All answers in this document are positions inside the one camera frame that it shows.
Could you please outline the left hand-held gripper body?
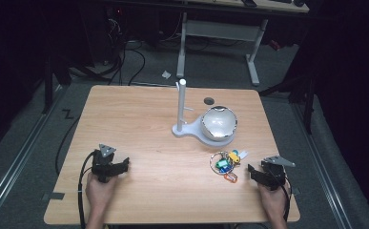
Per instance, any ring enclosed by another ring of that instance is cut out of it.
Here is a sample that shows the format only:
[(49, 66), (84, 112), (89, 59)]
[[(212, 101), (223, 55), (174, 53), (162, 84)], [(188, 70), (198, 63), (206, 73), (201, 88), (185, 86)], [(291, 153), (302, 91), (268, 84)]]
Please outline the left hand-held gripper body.
[(92, 173), (97, 176), (102, 183), (108, 183), (110, 179), (109, 171), (113, 165), (113, 157), (116, 149), (111, 146), (99, 144), (99, 148), (93, 151)]

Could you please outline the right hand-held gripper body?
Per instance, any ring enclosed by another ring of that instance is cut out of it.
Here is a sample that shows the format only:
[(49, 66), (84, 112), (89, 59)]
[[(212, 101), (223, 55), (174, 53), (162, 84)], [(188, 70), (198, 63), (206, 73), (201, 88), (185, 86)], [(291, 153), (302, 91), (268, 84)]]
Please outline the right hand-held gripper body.
[(296, 164), (282, 156), (269, 156), (261, 161), (261, 167), (267, 177), (265, 186), (271, 191), (285, 184), (285, 166), (295, 167)]

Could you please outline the person's right hand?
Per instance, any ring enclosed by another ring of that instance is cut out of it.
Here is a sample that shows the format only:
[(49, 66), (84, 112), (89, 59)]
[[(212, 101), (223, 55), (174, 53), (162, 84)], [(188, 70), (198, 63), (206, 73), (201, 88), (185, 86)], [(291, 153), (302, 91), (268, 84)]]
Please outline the person's right hand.
[(282, 219), (286, 212), (287, 197), (281, 188), (270, 191), (262, 184), (257, 185), (263, 209), (268, 219)]

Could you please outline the person's left hand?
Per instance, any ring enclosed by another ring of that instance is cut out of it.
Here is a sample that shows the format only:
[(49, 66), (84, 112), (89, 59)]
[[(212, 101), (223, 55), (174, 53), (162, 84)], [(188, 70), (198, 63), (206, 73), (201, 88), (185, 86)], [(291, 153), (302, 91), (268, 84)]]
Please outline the person's left hand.
[(117, 177), (112, 177), (107, 183), (100, 182), (93, 173), (88, 174), (86, 196), (91, 205), (91, 215), (103, 215), (113, 198)]

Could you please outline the grey tape strip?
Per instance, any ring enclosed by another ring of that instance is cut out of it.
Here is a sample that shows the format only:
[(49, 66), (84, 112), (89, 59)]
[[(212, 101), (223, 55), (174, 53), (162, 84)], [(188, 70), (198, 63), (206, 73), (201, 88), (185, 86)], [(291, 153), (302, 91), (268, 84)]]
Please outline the grey tape strip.
[(42, 197), (43, 200), (47, 201), (50, 199), (58, 199), (58, 200), (62, 200), (64, 198), (65, 194), (64, 193), (56, 193), (56, 192), (52, 192), (52, 193), (45, 193)]

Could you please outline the silver metal bowl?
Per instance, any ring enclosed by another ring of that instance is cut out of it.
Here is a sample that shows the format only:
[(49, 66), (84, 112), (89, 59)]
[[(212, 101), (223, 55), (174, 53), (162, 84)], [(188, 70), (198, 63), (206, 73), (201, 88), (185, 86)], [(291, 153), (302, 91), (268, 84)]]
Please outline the silver metal bowl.
[(236, 127), (235, 113), (224, 106), (212, 107), (201, 117), (202, 133), (210, 140), (226, 140), (235, 134)]

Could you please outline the black metal stand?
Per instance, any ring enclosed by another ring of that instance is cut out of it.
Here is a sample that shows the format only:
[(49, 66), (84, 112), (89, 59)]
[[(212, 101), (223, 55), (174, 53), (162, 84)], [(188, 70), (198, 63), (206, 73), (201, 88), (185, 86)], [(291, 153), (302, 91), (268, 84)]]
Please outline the black metal stand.
[(313, 103), (315, 96), (315, 86), (317, 77), (314, 74), (302, 74), (300, 76), (284, 79), (281, 83), (263, 90), (258, 94), (267, 96), (275, 92), (289, 92), (288, 101), (290, 103), (303, 103), (302, 124), (305, 131), (310, 135)]
[(44, 110), (43, 113), (47, 114), (53, 103), (53, 79), (56, 78), (57, 82), (61, 86), (69, 86), (72, 83), (72, 78), (69, 74), (69, 68), (67, 62), (59, 55), (50, 55), (45, 62), (44, 71)]

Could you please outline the aluminium floor rail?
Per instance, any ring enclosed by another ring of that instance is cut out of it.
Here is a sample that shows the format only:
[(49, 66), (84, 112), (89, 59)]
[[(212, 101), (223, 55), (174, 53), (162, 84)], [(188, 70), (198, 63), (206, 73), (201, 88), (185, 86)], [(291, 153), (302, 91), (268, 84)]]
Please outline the aluminium floor rail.
[(46, 108), (45, 92), (41, 87), (27, 107), (10, 123), (10, 128), (0, 140), (0, 208), (31, 156), (54, 106), (67, 89), (67, 86), (56, 86), (51, 90), (53, 102)]
[(298, 105), (291, 104), (294, 116), (297, 119), (297, 124), (301, 129), (304, 138), (308, 144), (309, 154), (313, 160), (313, 165), (318, 176), (323, 193), (331, 208), (333, 216), (338, 225), (338, 229), (353, 229), (350, 219), (348, 218), (344, 206), (341, 202), (338, 191), (327, 172), (325, 164), (319, 154), (317, 144), (311, 134), (308, 133), (303, 122), (303, 113)]

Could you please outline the wooden desk with white frame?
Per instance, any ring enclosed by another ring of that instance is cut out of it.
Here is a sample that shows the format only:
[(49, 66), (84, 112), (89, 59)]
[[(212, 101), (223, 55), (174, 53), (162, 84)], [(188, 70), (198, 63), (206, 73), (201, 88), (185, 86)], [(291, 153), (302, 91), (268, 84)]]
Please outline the wooden desk with white frame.
[[(258, 10), (259, 12), (285, 12), (307, 14), (310, 9), (305, 0), (177, 0), (185, 7), (229, 7), (236, 10)], [(246, 23), (223, 22), (218, 19), (189, 19), (182, 13), (180, 50), (177, 59), (176, 77), (185, 76), (186, 38), (188, 36), (217, 38), (252, 42), (251, 52), (245, 55), (251, 82), (259, 85), (255, 58), (269, 19), (263, 17), (253, 25)]]

